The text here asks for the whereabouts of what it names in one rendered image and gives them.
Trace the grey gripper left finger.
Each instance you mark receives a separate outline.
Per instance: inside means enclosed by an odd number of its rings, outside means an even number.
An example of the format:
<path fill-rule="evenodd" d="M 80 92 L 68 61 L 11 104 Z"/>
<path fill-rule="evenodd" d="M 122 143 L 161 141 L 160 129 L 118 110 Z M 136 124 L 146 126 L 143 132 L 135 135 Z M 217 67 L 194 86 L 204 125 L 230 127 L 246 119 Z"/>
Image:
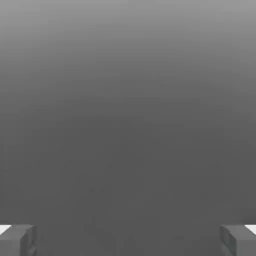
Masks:
<path fill-rule="evenodd" d="M 0 224 L 0 256 L 38 256 L 37 226 Z"/>

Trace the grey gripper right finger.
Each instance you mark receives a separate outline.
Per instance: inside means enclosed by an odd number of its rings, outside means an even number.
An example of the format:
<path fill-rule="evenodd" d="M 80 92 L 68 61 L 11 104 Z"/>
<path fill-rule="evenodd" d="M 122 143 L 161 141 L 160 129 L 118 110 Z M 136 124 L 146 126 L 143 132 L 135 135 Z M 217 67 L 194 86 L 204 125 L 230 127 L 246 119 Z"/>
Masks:
<path fill-rule="evenodd" d="M 222 256 L 256 256 L 256 224 L 221 225 Z"/>

